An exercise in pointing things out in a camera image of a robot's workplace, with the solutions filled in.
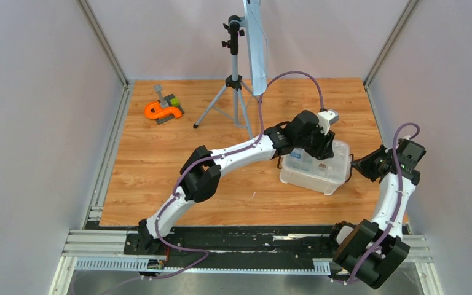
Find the wooden tabletop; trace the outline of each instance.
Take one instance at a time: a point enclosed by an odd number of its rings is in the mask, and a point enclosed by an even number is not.
[[[326,108],[335,109],[340,121],[332,126],[336,139],[350,145],[358,159],[381,144],[362,81],[318,79]],[[144,107],[157,100],[153,86],[161,84],[163,95],[173,93],[185,114],[162,125],[144,117]],[[198,129],[200,117],[220,88],[222,80],[138,81],[120,141],[119,151],[100,224],[134,225],[152,216],[169,198],[179,170],[191,152],[201,145],[221,149],[248,140],[245,129],[233,126],[212,110]],[[232,91],[217,106],[232,114]],[[245,100],[250,95],[243,91]],[[304,109],[319,110],[317,90],[308,79],[280,79],[263,97],[265,127],[291,120]],[[248,114],[256,135],[258,107],[252,101]],[[216,194],[192,207],[177,225],[269,225],[332,224],[370,218],[378,199],[379,184],[354,172],[349,182],[332,196],[279,180],[277,161],[254,163],[223,177]]]

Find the plastic container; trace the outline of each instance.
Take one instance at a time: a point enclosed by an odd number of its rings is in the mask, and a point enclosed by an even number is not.
[[[334,157],[318,161],[302,149],[283,156],[280,180],[325,195],[333,194],[350,174],[350,146],[334,140]]]

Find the white lid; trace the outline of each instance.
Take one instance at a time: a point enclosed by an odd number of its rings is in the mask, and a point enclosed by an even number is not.
[[[303,149],[294,149],[283,158],[283,168],[294,170],[314,178],[343,184],[350,172],[350,146],[334,140],[334,157],[318,161]]]

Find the white wall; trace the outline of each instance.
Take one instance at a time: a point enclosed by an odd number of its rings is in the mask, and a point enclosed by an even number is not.
[[[46,294],[121,87],[74,1],[0,1],[0,294]]]
[[[243,0],[89,0],[130,79],[225,78],[221,41]],[[269,74],[299,69],[315,77],[366,77],[407,0],[262,0]],[[249,76],[246,39],[240,74]]]
[[[428,153],[410,222],[427,237],[445,294],[472,294],[472,1],[421,1],[372,94],[387,136],[420,124]]]

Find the purple cable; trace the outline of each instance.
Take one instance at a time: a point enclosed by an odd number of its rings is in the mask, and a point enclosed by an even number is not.
[[[404,123],[402,124],[397,131],[395,131],[395,135],[393,135],[393,141],[391,142],[391,153],[393,156],[393,161],[395,163],[395,168],[397,169],[397,182],[398,182],[398,192],[397,192],[397,204],[395,205],[395,210],[393,210],[393,214],[391,215],[390,221],[395,222],[395,219],[397,218],[397,215],[399,214],[399,210],[401,209],[401,203],[403,202],[403,172],[401,171],[401,165],[399,163],[399,158],[397,157],[397,139],[399,138],[399,133],[401,130],[406,127],[406,126],[414,126],[417,131],[415,131],[415,134],[410,136],[410,139],[415,138],[417,135],[419,135],[420,132],[420,127],[412,122],[409,123]],[[384,241],[384,239],[388,236],[388,233],[390,233],[391,229],[393,228],[393,225],[391,223],[388,224],[386,229],[384,230],[384,233],[377,239],[377,241],[370,247],[364,254],[361,256],[359,261],[355,264],[355,267],[353,268],[350,278],[348,279],[350,283],[353,283],[355,281],[355,275],[357,274],[357,271],[359,271],[359,268],[361,265],[363,265],[364,261],[372,252],[379,247],[379,245]]]
[[[289,74],[301,74],[301,75],[305,75],[307,76],[310,80],[312,80],[312,82],[314,82],[314,84],[316,85],[316,88],[318,90],[318,94],[319,94],[319,102],[320,102],[320,108],[323,109],[323,93],[321,92],[321,87],[319,86],[317,80],[312,77],[311,75],[305,73],[305,72],[302,72],[302,71],[288,71],[288,72],[285,72],[283,74],[280,74],[278,75],[277,77],[275,77],[274,79],[270,80],[269,83],[267,83],[267,88],[269,88],[269,86],[274,83],[277,79],[283,77],[283,76],[286,76],[286,75],[289,75]],[[237,154],[239,152],[242,152],[242,151],[245,151],[247,149],[250,149],[251,147],[253,147],[254,144],[258,143],[261,138],[263,137],[263,131],[265,130],[265,126],[264,126],[264,121],[263,121],[263,113],[261,112],[261,103],[262,103],[262,99],[263,99],[263,93],[259,96],[258,98],[258,114],[259,114],[259,128],[260,128],[260,131],[259,131],[259,134],[258,134],[258,137],[256,138],[256,140],[249,144],[248,146],[244,146],[240,149],[237,149],[237,150],[234,150],[234,151],[231,151],[231,152],[227,152],[226,154],[224,154],[225,156],[227,155],[234,155],[234,154]],[[182,180],[184,179],[185,175],[191,170],[193,169],[196,165],[200,164],[200,163],[203,163],[205,161],[209,161],[209,160],[214,160],[214,159],[219,159],[221,158],[222,155],[216,155],[216,156],[213,156],[213,157],[206,157],[206,158],[202,158],[200,160],[197,160],[195,161],[194,163],[190,164],[185,170],[184,172],[182,173],[182,175],[180,175],[180,177],[178,178],[178,180],[176,181],[175,183],[175,186],[173,187],[173,196],[175,197],[179,197],[179,193],[176,192],[176,190],[178,189],[178,186],[180,186],[180,183],[182,182]],[[163,212],[176,200],[176,198],[172,198],[169,202],[167,202],[163,207],[162,209],[160,210],[160,213],[158,213],[157,217],[160,218],[163,214]],[[178,275],[178,274],[181,274],[183,273],[184,271],[186,271],[187,269],[190,269],[191,267],[197,265],[198,263],[204,261],[207,256],[209,256],[209,251],[207,250],[204,250],[204,249],[192,249],[192,248],[185,248],[185,247],[180,247],[180,246],[176,246],[176,245],[173,245],[171,243],[169,243],[168,241],[164,240],[162,235],[160,235],[160,231],[158,230],[158,219],[155,221],[155,231],[156,231],[156,234],[158,236],[158,239],[165,245],[167,245],[168,247],[170,248],[173,248],[173,249],[176,249],[176,250],[180,250],[180,251],[187,251],[187,252],[201,252],[201,253],[205,253],[205,255],[203,255],[200,259],[198,259],[197,261],[193,262],[192,264],[184,267],[183,269],[180,269],[176,272],[173,272],[173,273],[169,273],[167,275],[162,275],[162,276],[159,276],[159,277],[143,277],[143,278],[148,278],[150,280],[158,280],[158,279],[163,279],[163,278],[170,278],[170,277],[174,277],[175,275]],[[122,286],[122,285],[125,285],[127,283],[131,283],[132,281],[136,281],[136,280],[140,280],[140,277],[135,277],[135,278],[131,278],[129,280],[125,280],[123,281],[122,283],[119,283],[118,285],[116,285],[115,287],[107,290],[106,292],[102,293],[101,295],[106,295],[107,293],[111,292],[112,290]]]

